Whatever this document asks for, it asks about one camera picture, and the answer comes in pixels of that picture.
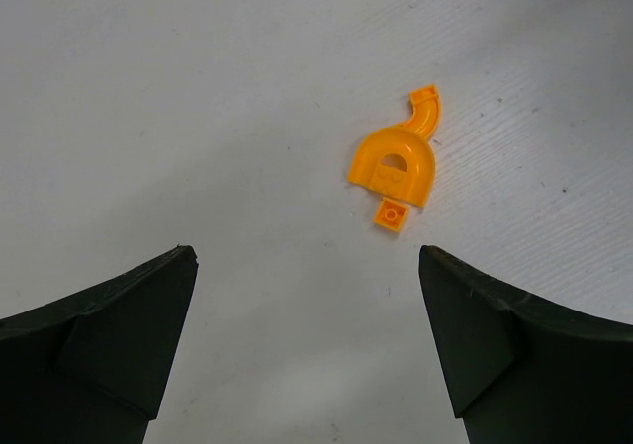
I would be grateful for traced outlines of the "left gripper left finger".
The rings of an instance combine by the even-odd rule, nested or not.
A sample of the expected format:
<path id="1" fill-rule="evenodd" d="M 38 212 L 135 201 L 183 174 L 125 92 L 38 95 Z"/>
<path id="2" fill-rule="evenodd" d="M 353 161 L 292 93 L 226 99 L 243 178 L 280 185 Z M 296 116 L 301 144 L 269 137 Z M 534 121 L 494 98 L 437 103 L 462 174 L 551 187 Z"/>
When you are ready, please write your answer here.
<path id="1" fill-rule="evenodd" d="M 140 443 L 160 410 L 194 292 L 177 246 L 1 321 L 4 443 Z"/>

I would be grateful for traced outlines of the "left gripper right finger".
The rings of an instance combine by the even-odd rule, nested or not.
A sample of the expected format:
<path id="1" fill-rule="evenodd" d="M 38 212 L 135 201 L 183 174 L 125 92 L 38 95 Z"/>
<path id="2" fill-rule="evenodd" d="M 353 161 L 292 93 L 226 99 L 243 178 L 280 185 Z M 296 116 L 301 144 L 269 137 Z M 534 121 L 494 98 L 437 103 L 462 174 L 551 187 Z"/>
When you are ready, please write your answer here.
<path id="1" fill-rule="evenodd" d="M 436 246 L 421 248 L 419 278 L 470 442 L 631 442 L 631 325 L 545 300 Z"/>

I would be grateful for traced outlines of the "orange half round brick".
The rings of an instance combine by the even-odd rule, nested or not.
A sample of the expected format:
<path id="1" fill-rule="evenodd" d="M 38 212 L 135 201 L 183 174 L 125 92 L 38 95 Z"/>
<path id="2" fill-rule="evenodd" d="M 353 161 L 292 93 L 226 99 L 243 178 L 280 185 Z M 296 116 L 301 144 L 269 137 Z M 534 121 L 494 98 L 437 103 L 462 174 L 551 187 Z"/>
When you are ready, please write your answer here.
<path id="1" fill-rule="evenodd" d="M 347 180 L 369 191 L 424 208 L 435 177 L 429 143 L 397 127 L 369 134 L 359 145 Z"/>

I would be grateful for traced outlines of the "orange elbow brick in tray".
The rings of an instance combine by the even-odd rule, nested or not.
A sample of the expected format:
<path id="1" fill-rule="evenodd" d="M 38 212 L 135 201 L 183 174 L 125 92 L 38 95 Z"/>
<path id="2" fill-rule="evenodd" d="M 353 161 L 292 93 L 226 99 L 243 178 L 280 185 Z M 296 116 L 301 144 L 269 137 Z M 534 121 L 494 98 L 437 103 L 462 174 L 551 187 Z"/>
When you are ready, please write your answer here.
<path id="1" fill-rule="evenodd" d="M 409 93 L 411 116 L 403 127 L 424 140 L 431 140 L 441 118 L 441 99 L 435 85 L 427 85 Z"/>

